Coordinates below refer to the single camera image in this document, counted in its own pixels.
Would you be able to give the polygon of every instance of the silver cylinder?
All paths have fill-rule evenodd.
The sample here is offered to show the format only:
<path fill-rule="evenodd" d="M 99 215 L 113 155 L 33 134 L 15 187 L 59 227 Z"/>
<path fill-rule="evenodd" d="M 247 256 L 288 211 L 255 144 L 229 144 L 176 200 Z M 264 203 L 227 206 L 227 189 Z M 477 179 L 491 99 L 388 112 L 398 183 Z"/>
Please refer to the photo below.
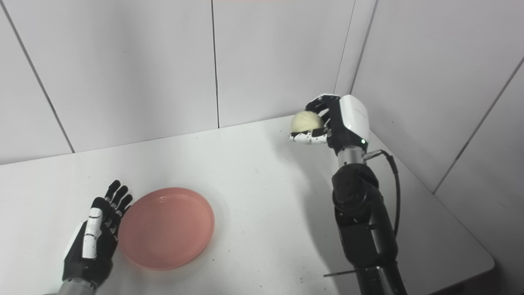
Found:
<path fill-rule="evenodd" d="M 339 158 L 339 167 L 351 163 L 363 163 L 364 150 L 356 145 L 346 146 L 339 151 L 337 157 Z"/>

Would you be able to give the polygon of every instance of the black cable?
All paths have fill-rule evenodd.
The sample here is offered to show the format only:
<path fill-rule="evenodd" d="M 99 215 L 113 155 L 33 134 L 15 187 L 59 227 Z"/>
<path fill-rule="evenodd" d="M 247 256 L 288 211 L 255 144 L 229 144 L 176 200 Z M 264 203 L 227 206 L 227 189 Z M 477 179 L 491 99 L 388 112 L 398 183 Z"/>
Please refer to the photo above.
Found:
<path fill-rule="evenodd" d="M 395 163 L 393 156 L 384 150 L 380 150 L 380 152 L 386 156 L 386 159 L 388 160 L 389 166 L 391 166 L 391 170 L 393 171 L 393 175 L 395 177 L 395 186 L 397 189 L 397 209 L 395 212 L 395 225 L 393 227 L 393 233 L 395 234 L 395 237 L 397 237 L 398 224 L 400 222 L 400 179 L 398 178 L 397 164 Z"/>

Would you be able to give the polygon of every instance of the white robot hand casing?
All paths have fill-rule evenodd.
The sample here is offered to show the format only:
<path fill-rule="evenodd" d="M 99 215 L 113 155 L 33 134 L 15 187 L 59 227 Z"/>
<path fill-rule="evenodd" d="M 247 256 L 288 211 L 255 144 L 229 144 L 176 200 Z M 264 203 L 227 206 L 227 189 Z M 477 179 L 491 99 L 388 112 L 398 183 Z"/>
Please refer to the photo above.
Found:
<path fill-rule="evenodd" d="M 341 97 L 339 102 L 344 126 L 369 141 L 369 118 L 364 104 L 351 94 Z"/>

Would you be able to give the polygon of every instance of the robot finger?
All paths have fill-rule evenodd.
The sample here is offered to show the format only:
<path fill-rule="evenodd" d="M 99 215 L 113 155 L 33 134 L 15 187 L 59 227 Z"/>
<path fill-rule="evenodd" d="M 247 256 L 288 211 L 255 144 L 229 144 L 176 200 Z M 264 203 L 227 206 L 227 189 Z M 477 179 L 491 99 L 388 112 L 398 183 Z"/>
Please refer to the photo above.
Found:
<path fill-rule="evenodd" d="M 111 206 L 115 208 L 118 207 L 120 200 L 127 194 L 128 191 L 129 189 L 126 185 L 123 185 L 121 188 L 119 188 L 115 193 L 115 197 L 111 200 Z"/>
<path fill-rule="evenodd" d="M 328 141 L 328 129 L 317 128 L 304 132 L 291 132 L 289 140 L 303 144 L 326 143 Z"/>
<path fill-rule="evenodd" d="M 305 105 L 305 110 L 319 114 L 323 110 L 327 109 L 328 106 L 321 100 L 321 98 L 322 96 L 319 96 L 310 101 L 308 104 Z"/>
<path fill-rule="evenodd" d="M 127 209 L 129 209 L 129 204 L 133 201 L 133 196 L 127 195 L 125 196 L 122 201 L 120 201 L 120 204 L 118 205 L 116 209 L 117 215 L 121 218 L 126 213 Z"/>
<path fill-rule="evenodd" d="M 121 186 L 119 180 L 113 181 L 112 184 L 109 185 L 109 188 L 107 189 L 107 193 L 105 193 L 105 199 L 108 202 L 111 202 L 111 199 L 113 199 L 113 195 L 115 194 L 116 190 Z"/>
<path fill-rule="evenodd" d="M 97 197 L 91 205 L 89 217 L 87 219 L 85 232 L 82 243 L 82 258 L 95 259 L 96 258 L 96 241 L 98 240 L 102 231 L 102 222 L 107 211 L 111 211 L 111 206 L 102 198 Z"/>

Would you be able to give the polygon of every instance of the pink plate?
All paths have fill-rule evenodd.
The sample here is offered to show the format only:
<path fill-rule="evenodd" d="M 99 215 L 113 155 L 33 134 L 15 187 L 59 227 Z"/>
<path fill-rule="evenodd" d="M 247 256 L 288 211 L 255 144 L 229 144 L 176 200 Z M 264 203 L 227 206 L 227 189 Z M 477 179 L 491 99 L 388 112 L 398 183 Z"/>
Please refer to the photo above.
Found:
<path fill-rule="evenodd" d="M 140 198 L 122 218 L 124 255 L 152 270 L 182 266 L 198 256 L 213 235 L 213 209 L 200 194 L 167 187 Z"/>

